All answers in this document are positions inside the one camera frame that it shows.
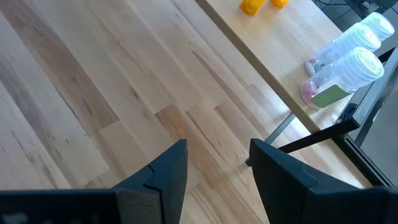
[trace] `plastic container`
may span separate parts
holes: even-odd
[[[370,51],[380,48],[379,37],[367,26],[355,23],[341,36],[332,40],[305,63],[308,75],[311,77],[323,67],[338,60],[355,47],[364,47]]]
[[[368,49],[356,47],[304,82],[301,96],[312,108],[324,108],[381,78],[384,67]]]
[[[395,32],[394,27],[388,19],[378,12],[372,12],[360,23],[367,25],[371,30],[373,30],[381,42],[389,38]]]

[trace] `white lid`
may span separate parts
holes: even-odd
[[[356,47],[339,61],[341,79],[352,88],[365,86],[384,74],[380,60],[368,49]]]
[[[374,33],[383,41],[394,34],[395,29],[382,14],[378,12],[372,12],[365,19],[361,21],[362,24],[367,25]]]
[[[346,30],[339,39],[347,51],[355,47],[364,47],[373,52],[381,46],[379,37],[368,26],[358,22]]]

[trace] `wooden floor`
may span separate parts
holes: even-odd
[[[182,223],[267,223],[243,161],[290,111],[194,0],[0,3],[1,189],[111,187],[186,138]],[[368,185],[335,147],[292,154]]]

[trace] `green label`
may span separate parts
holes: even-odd
[[[317,107],[324,108],[348,95],[350,93],[342,90],[338,85],[333,85],[314,96],[311,102]]]

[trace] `black cable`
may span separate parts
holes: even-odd
[[[331,1],[329,3],[325,3],[325,2],[323,2],[321,0],[317,0],[317,1],[322,3],[322,4],[324,4],[324,5],[327,5],[327,6],[346,6],[347,5],[346,3],[330,4]]]
[[[337,17],[336,19],[332,19],[332,21],[335,21],[335,20],[337,20],[337,19],[340,19],[341,17],[343,17],[343,16],[345,16],[345,15],[347,15],[347,13],[349,13],[350,11],[351,11],[352,9],[349,9],[348,11],[346,11],[343,15],[341,15],[341,16],[339,16],[339,17]]]
[[[326,9],[328,6],[330,6],[330,3],[332,2],[332,0],[330,0],[329,1],[329,3],[328,3],[328,5],[327,6],[325,6],[325,7],[323,7],[323,8],[321,8],[321,10],[324,10],[324,9]]]

